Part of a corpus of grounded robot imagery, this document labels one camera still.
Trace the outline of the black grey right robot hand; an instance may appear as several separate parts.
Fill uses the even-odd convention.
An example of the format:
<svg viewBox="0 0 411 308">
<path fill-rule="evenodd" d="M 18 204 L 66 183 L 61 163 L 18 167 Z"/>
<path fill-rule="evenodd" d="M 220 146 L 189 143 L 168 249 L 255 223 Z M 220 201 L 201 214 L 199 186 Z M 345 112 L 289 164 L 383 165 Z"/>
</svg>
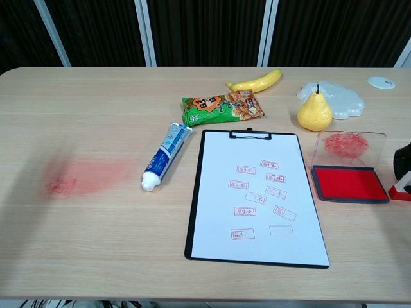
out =
<svg viewBox="0 0 411 308">
<path fill-rule="evenodd" d="M 394 175 L 400 180 L 410 171 L 411 165 L 411 144 L 408 144 L 395 151 L 393 159 Z"/>
</svg>

